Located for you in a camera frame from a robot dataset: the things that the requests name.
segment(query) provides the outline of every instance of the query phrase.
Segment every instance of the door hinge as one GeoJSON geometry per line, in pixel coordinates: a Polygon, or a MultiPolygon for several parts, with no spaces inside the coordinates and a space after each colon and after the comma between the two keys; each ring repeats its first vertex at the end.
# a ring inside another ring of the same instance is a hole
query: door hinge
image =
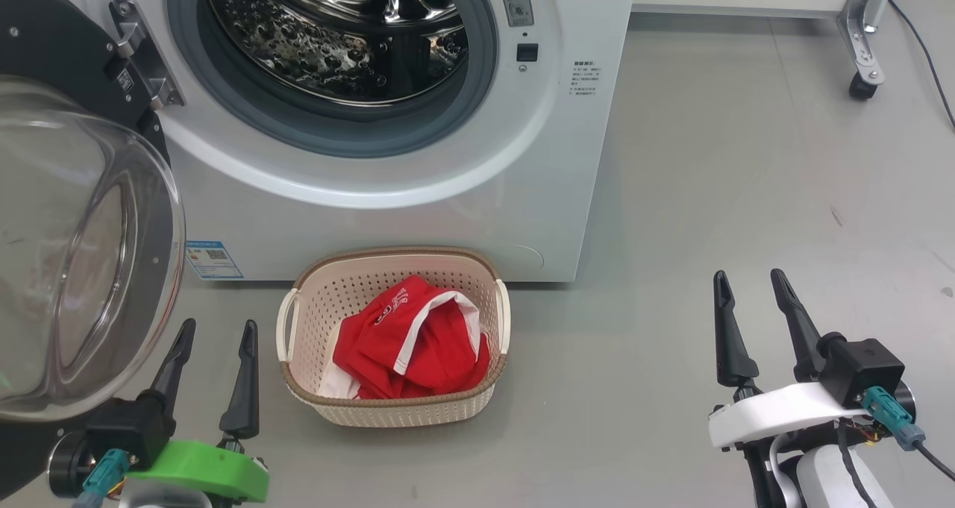
{"type": "Polygon", "coordinates": [[[110,2],[110,15],[120,36],[116,42],[116,53],[129,59],[143,77],[143,83],[147,86],[151,98],[150,107],[160,110],[173,104],[185,104],[136,2],[113,0],[110,2]]]}

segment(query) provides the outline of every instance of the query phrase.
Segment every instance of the white trim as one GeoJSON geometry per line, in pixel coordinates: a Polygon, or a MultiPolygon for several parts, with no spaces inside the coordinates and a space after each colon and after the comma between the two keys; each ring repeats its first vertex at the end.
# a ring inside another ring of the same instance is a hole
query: white trim
{"type": "Polygon", "coordinates": [[[318,395],[325,398],[338,398],[344,400],[354,400],[358,397],[358,383],[354,377],[340,368],[334,361],[334,349],[338,345],[338,333],[342,329],[341,322],[335,325],[331,333],[328,334],[328,349],[332,353],[325,358],[325,371],[322,372],[322,381],[318,383],[318,395]]]}
{"type": "Polygon", "coordinates": [[[412,352],[415,351],[417,335],[419,335],[421,325],[424,324],[428,313],[434,310],[434,308],[448,303],[448,301],[456,301],[457,307],[460,308],[461,315],[464,316],[464,325],[468,328],[468,340],[471,342],[471,349],[473,349],[475,353],[475,362],[478,361],[480,311],[478,311],[475,304],[471,303],[471,300],[465,297],[463,293],[451,290],[432,297],[430,301],[421,307],[419,313],[415,315],[415,320],[412,320],[412,327],[408,330],[408,334],[405,335],[405,342],[401,346],[401,351],[398,352],[398,356],[395,358],[396,373],[405,375],[408,372],[408,362],[412,359],[412,352]]]}

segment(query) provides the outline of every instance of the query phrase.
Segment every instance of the clothes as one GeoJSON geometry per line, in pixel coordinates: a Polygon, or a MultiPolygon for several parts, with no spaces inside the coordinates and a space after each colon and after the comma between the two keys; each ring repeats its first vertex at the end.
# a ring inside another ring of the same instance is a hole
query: clothes
{"type": "Polygon", "coordinates": [[[417,398],[480,385],[490,352],[464,294],[408,277],[340,325],[320,396],[417,398]]]}

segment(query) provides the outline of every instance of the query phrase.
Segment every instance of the washing machine door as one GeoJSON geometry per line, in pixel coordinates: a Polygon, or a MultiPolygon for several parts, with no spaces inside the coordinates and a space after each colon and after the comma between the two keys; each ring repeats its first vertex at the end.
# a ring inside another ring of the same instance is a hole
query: washing machine door
{"type": "Polygon", "coordinates": [[[119,45],[66,0],[0,0],[0,29],[0,418],[62,420],[156,344],[184,217],[119,45]]]}

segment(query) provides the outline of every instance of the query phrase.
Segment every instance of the printed logo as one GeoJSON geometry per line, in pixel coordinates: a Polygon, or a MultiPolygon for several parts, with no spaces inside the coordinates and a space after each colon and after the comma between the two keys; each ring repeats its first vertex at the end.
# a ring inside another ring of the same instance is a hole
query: printed logo
{"type": "Polygon", "coordinates": [[[116,82],[122,87],[122,91],[127,94],[133,89],[133,76],[130,76],[129,70],[122,70],[119,76],[116,77],[116,82]]]}
{"type": "Polygon", "coordinates": [[[408,303],[408,290],[401,288],[395,297],[392,298],[392,304],[389,304],[388,307],[385,307],[385,310],[381,312],[381,316],[378,316],[378,320],[375,320],[375,325],[380,324],[384,321],[386,316],[398,310],[398,307],[402,304],[408,303]]]}

